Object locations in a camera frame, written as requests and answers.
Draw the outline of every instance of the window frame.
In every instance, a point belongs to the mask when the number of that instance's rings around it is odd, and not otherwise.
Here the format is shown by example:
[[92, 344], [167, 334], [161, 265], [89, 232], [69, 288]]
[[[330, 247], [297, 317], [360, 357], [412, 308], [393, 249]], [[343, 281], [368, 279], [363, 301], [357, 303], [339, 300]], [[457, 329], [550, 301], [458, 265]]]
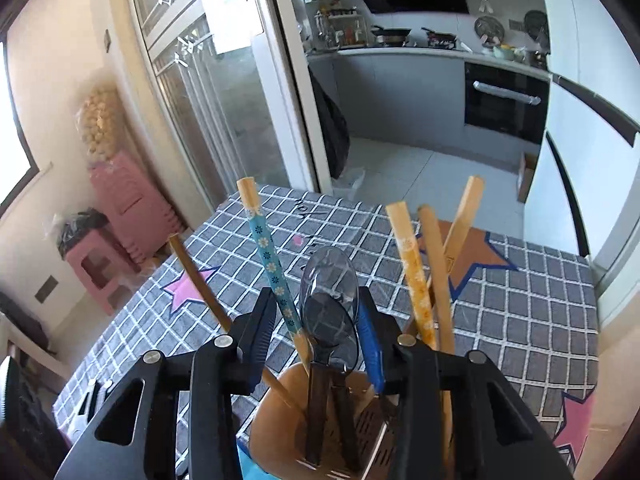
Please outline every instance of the window frame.
[[20, 120], [18, 119], [18, 113], [15, 109], [14, 93], [11, 88], [11, 78], [9, 77], [9, 48], [7, 45], [6, 34], [0, 35], [0, 43], [4, 44], [4, 66], [1, 69], [6, 73], [9, 101], [11, 103], [11, 110], [14, 115], [15, 131], [18, 135], [18, 139], [20, 140], [20, 145], [22, 146], [22, 149], [27, 156], [27, 160], [29, 161], [29, 169], [27, 170], [27, 172], [15, 184], [14, 188], [9, 192], [5, 199], [2, 200], [2, 203], [0, 203], [0, 218], [2, 218], [4, 213], [11, 207], [11, 204], [14, 202], [14, 200], [19, 197], [22, 190], [24, 190], [24, 188], [30, 183], [31, 179], [33, 179], [33, 177], [35, 177], [40, 172], [40, 169], [38, 168], [38, 165], [33, 158], [33, 154], [31, 153], [31, 149], [27, 143], [27, 139], [24, 137], [24, 131], [22, 130]]

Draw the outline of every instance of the pink plastic stool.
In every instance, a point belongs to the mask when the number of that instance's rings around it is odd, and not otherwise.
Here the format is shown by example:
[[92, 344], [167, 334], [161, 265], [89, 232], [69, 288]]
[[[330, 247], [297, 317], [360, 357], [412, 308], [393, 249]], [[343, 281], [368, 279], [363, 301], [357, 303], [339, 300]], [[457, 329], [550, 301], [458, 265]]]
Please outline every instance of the pink plastic stool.
[[184, 231], [173, 208], [127, 152], [93, 168], [90, 179], [100, 210], [134, 262], [143, 263], [169, 235]]
[[[99, 264], [92, 262], [89, 258], [90, 253], [94, 250], [102, 257], [102, 262]], [[65, 260], [71, 265], [87, 292], [109, 315], [114, 313], [114, 307], [109, 298], [120, 286], [118, 279], [120, 274], [116, 272], [113, 277], [108, 277], [104, 271], [111, 264], [124, 274], [140, 272], [140, 268], [131, 261], [124, 248], [106, 229], [89, 231], [67, 252]]]

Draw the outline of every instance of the metal screw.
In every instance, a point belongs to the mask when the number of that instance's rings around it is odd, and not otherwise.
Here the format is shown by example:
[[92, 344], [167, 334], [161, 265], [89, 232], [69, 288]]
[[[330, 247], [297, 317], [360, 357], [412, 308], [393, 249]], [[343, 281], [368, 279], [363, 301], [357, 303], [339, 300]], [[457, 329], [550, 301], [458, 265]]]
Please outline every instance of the metal screw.
[[147, 352], [144, 355], [142, 360], [146, 364], [152, 365], [153, 363], [157, 363], [160, 360], [161, 357], [162, 357], [162, 354], [158, 350], [149, 350], [149, 352]]
[[219, 335], [217, 338], [214, 339], [213, 344], [215, 346], [217, 346], [218, 348], [226, 348], [228, 346], [231, 346], [231, 344], [233, 343], [234, 339], [227, 335], [227, 334], [223, 334], [223, 335]]
[[400, 334], [398, 336], [398, 344], [400, 346], [413, 346], [415, 345], [415, 337], [411, 334]]
[[476, 365], [483, 365], [487, 360], [486, 354], [479, 350], [472, 350], [466, 357]]

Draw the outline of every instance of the oven door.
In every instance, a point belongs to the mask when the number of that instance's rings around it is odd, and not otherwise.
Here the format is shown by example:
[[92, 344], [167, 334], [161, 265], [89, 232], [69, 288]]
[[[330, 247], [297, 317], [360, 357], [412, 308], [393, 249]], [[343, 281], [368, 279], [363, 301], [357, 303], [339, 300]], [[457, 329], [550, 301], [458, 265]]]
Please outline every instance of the oven door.
[[532, 76], [465, 63], [465, 123], [542, 143], [549, 83]]

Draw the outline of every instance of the utensil holder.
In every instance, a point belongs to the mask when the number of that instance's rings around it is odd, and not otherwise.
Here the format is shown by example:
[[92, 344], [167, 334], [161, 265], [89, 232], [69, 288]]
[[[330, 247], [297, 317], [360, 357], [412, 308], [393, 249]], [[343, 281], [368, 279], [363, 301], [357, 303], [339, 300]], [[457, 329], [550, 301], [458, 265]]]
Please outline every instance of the utensil holder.
[[[306, 409], [308, 376], [302, 364], [289, 367], [280, 381], [297, 402]], [[363, 372], [353, 372], [346, 379], [354, 404], [367, 391], [369, 381]], [[319, 466], [305, 460], [306, 421], [269, 390], [262, 399], [251, 424], [249, 451], [257, 465], [282, 480], [385, 480], [393, 455], [394, 437], [387, 431], [370, 467], [372, 450], [383, 424], [382, 411], [375, 398], [356, 420], [358, 453], [363, 469], [349, 471], [342, 458], [340, 434], [333, 403], [327, 406], [322, 460]]]

